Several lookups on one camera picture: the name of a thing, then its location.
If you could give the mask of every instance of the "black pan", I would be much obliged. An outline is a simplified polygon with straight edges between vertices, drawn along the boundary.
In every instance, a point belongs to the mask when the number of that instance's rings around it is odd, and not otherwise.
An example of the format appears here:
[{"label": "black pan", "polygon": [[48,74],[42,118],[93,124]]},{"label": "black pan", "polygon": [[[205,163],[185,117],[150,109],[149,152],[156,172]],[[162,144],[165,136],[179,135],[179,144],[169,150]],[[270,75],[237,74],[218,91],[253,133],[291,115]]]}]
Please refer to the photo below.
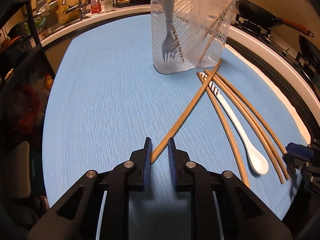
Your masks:
[{"label": "black pan", "polygon": [[307,27],[287,19],[277,18],[272,13],[248,0],[239,0],[237,2],[237,9],[244,18],[261,27],[271,28],[284,24],[306,36],[314,37],[313,33]]},{"label": "black pan", "polygon": [[320,50],[307,38],[299,35],[299,46],[301,54],[305,59],[320,72]]}]

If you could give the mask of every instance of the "white countertop edge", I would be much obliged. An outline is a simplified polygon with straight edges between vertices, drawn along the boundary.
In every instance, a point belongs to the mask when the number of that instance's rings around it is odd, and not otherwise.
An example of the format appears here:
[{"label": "white countertop edge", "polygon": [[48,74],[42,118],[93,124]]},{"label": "white countertop edge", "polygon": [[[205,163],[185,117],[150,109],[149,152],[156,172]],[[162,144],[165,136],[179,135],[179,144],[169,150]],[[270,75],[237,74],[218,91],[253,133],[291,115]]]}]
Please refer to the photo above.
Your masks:
[{"label": "white countertop edge", "polygon": [[137,6],[130,6],[130,7],[124,7],[124,8],[116,8],[116,11],[113,12],[108,12],[108,13],[100,13],[97,15],[93,15],[90,18],[84,19],[82,21],[78,21],[70,26],[67,26],[56,33],[53,33],[49,35],[47,38],[43,39],[41,41],[42,46],[46,46],[49,43],[55,41],[56,39],[71,33],[77,29],[80,29],[82,27],[85,27],[87,25],[100,22],[106,19],[110,18],[115,18],[119,16],[124,16],[124,15],[130,15],[130,14],[135,14],[135,13],[144,13],[144,12],[150,12],[150,5],[137,5]]},{"label": "white countertop edge", "polygon": [[239,59],[241,59],[243,62],[245,62],[249,67],[251,67],[263,79],[263,81],[273,90],[273,92],[276,94],[276,96],[279,98],[279,100],[285,105],[285,107],[288,109],[289,113],[293,117],[293,119],[296,122],[297,127],[300,131],[300,134],[303,136],[303,138],[306,140],[306,142],[309,143],[311,141],[311,136],[308,132],[307,127],[305,126],[305,124],[301,120],[296,109],[291,105],[291,103],[285,97],[285,95],[281,92],[281,90],[260,69],[258,69],[257,66],[255,66],[250,61],[245,59],[233,47],[231,47],[228,44],[226,44],[225,47],[227,49],[229,49],[231,52],[233,52],[233,54],[235,54]]},{"label": "white countertop edge", "polygon": [[242,45],[259,55],[286,78],[308,105],[317,123],[320,125],[320,102],[313,90],[291,65],[268,46],[233,26],[230,27],[228,36],[238,42],[241,41]]}]

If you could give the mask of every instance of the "orange wok handle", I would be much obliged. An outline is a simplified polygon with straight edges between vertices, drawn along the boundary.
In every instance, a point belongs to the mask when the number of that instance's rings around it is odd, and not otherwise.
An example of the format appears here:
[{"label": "orange wok handle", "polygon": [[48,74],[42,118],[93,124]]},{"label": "orange wok handle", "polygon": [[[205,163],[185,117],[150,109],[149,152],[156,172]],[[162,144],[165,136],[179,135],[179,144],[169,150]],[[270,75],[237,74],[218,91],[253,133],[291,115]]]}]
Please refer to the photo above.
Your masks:
[{"label": "orange wok handle", "polygon": [[295,30],[297,30],[298,32],[303,33],[306,36],[310,36],[310,37],[314,37],[313,33],[305,26],[302,26],[300,24],[297,24],[295,22],[292,22],[290,20],[287,19],[282,19],[282,18],[277,18],[276,19],[278,22],[281,22],[284,25],[287,25]]}]

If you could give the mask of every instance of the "blue tablecloth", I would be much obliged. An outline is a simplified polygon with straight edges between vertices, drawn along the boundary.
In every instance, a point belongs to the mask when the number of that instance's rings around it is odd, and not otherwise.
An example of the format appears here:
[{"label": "blue tablecloth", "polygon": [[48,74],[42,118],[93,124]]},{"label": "blue tablecloth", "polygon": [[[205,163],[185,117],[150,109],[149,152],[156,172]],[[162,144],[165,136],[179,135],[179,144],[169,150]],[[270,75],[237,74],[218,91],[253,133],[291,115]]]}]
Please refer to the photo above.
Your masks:
[{"label": "blue tablecloth", "polygon": [[[255,71],[228,49],[222,73],[253,104],[280,141],[306,145],[284,104]],[[151,137],[155,148],[198,91],[199,69],[169,75],[153,67],[150,15],[117,20],[76,37],[57,73],[44,123],[43,168],[50,206],[87,170],[112,170]],[[257,176],[233,128],[251,190],[280,218],[300,184],[280,184],[255,133],[223,94],[253,145],[269,162]],[[206,93],[175,135],[178,149],[206,169],[239,177],[231,147]],[[130,239],[190,239],[190,195],[174,192],[167,148],[151,165],[148,188],[130,194]]]}]

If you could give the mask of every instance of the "white ceramic spoon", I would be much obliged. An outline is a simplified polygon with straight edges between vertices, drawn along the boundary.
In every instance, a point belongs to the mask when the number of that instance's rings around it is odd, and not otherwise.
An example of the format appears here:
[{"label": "white ceramic spoon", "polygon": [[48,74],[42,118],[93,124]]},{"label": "white ceramic spoon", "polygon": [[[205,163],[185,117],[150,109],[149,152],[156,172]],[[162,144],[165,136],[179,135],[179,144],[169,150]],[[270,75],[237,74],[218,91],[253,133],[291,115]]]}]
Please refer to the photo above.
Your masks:
[{"label": "white ceramic spoon", "polygon": [[[201,72],[201,76],[206,80],[208,77],[205,73]],[[215,87],[213,82],[211,81],[209,83],[209,87],[217,100],[220,102],[224,110],[227,112],[229,118],[231,119],[232,123],[236,127],[243,143],[247,151],[247,155],[249,158],[250,166],[252,169],[259,175],[265,175],[268,172],[269,164],[265,157],[252,145],[251,141],[249,140],[246,132],[244,131],[241,123],[239,122],[238,118],[232,111],[231,107],[227,103],[227,101],[223,98],[223,96],[220,94],[218,89]]]}]

